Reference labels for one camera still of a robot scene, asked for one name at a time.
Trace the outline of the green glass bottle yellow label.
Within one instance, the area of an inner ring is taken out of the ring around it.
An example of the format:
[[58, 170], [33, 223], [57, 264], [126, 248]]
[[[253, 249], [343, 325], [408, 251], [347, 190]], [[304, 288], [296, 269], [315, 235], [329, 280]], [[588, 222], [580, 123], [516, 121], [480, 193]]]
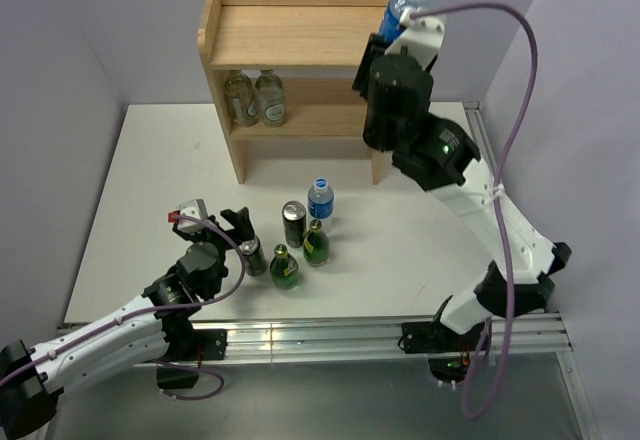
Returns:
[[330, 256], [330, 240], [326, 234], [322, 221], [313, 219], [303, 241], [305, 261], [313, 267], [324, 265]]

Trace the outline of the blue label water bottle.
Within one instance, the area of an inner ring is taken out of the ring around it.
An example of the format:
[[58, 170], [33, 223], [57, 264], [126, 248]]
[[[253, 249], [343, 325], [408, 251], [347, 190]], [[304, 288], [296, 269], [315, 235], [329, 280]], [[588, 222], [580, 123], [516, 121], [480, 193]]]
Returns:
[[335, 194], [326, 178], [317, 178], [307, 194], [308, 211], [312, 218], [329, 219], [334, 211]]
[[425, 8], [429, 0], [389, 0], [378, 34], [385, 42], [393, 42], [402, 32], [400, 24], [402, 13], [407, 9], [419, 10]]

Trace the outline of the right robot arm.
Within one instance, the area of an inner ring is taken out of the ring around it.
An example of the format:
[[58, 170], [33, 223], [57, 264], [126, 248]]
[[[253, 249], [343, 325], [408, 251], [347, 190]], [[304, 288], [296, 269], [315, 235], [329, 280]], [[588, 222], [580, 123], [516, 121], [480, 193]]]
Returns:
[[458, 123], [430, 113], [429, 69], [389, 45], [370, 35], [352, 85], [367, 102], [363, 140], [390, 153], [393, 166], [455, 214], [491, 257], [483, 277], [446, 299], [431, 323], [435, 343], [452, 350], [491, 316], [544, 309], [571, 249], [531, 225]]

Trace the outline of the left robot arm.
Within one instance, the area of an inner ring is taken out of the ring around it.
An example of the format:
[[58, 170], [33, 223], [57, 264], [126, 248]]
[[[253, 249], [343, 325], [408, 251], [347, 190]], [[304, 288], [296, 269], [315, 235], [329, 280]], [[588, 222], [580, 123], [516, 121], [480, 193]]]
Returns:
[[226, 209], [223, 229], [200, 200], [169, 215], [172, 231], [189, 246], [167, 272], [103, 318], [34, 346], [16, 340], [1, 350], [1, 428], [21, 439], [48, 424], [73, 393], [136, 364], [168, 363], [195, 346], [190, 318], [228, 298], [221, 290], [229, 250], [255, 231], [246, 207]]

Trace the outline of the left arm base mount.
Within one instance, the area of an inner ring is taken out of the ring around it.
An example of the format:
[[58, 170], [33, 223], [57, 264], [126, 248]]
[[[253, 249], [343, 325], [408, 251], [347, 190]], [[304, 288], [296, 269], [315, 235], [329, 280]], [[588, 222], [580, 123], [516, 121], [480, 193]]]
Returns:
[[195, 330], [190, 340], [178, 353], [169, 353], [162, 360], [167, 363], [194, 363], [196, 372], [181, 371], [167, 366], [156, 366], [156, 384], [165, 391], [181, 394], [191, 390], [204, 374], [200, 370], [205, 362], [222, 361], [227, 348], [225, 329]]

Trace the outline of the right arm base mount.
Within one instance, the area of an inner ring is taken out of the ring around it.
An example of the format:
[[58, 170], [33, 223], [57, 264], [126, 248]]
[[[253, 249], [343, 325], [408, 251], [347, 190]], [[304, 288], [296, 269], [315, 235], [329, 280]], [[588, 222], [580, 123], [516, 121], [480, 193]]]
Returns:
[[482, 357], [491, 347], [492, 327], [487, 323], [477, 324], [463, 335], [437, 322], [405, 322], [401, 331], [398, 348], [405, 354], [426, 354], [431, 375], [450, 386], [465, 380], [477, 346]]

